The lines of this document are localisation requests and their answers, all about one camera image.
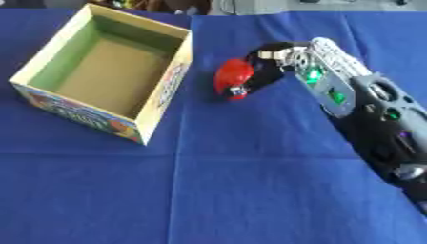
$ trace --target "blue fabric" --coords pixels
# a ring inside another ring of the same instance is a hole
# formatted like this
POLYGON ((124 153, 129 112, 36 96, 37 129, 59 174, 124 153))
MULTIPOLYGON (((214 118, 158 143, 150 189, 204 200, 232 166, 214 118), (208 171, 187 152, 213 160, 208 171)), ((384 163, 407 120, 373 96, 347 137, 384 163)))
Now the blue fabric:
POLYGON ((233 103, 213 92, 226 59, 325 36, 427 105, 426 13, 195 17, 192 68, 146 148, 32 108, 7 84, 71 15, 0 10, 2 243, 426 243, 420 213, 294 78, 233 103))

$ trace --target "green light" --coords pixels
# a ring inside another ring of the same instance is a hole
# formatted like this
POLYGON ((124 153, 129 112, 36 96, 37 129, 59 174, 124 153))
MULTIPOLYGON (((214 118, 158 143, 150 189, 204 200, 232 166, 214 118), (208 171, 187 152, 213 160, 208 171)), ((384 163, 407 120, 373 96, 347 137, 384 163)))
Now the green light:
POLYGON ((328 95, 329 95, 329 97, 332 98, 332 100, 334 100, 334 102, 337 105, 341 105, 345 101, 345 99, 346 99, 346 97, 345 97, 345 95, 343 93, 335 91, 334 88, 331 88, 328 91, 328 95))
POLYGON ((321 76, 320 71, 318 71, 318 70, 312 70, 312 71, 310 71, 310 74, 309 74, 309 78, 310 79, 317 79, 320 76, 321 76))
POLYGON ((400 119, 400 112, 396 109, 389 108, 385 113, 385 117, 389 120, 398 120, 400 119))
POLYGON ((319 66, 311 67, 306 72, 307 84, 317 83, 323 76, 323 70, 319 66))

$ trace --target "cardboard box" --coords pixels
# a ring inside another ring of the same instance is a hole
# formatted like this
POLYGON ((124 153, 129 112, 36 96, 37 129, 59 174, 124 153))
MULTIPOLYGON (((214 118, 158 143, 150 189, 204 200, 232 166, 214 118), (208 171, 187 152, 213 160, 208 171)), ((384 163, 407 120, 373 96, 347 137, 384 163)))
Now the cardboard box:
POLYGON ((147 144, 192 60, 189 30, 88 4, 10 81, 36 107, 147 144))

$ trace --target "robotic hand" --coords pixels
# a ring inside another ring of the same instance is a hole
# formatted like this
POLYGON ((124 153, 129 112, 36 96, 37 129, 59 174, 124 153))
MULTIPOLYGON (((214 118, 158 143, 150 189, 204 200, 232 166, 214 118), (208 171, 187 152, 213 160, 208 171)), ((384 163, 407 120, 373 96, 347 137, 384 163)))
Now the robotic hand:
POLYGON ((295 73, 376 174, 400 187, 427 216, 427 111, 332 40, 274 43, 229 60, 216 74, 215 89, 242 99, 286 71, 295 73))

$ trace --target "red ball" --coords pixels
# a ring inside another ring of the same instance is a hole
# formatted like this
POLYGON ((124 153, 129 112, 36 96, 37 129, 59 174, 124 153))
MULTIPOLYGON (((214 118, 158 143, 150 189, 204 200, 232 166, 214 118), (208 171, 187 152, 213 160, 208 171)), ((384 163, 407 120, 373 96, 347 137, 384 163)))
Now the red ball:
MULTIPOLYGON (((254 75, 254 68, 251 64, 238 58, 229 59, 216 72, 214 87, 218 94, 222 94, 224 89, 239 86, 248 81, 254 75)), ((235 95, 230 99, 243 99, 245 94, 235 95)))

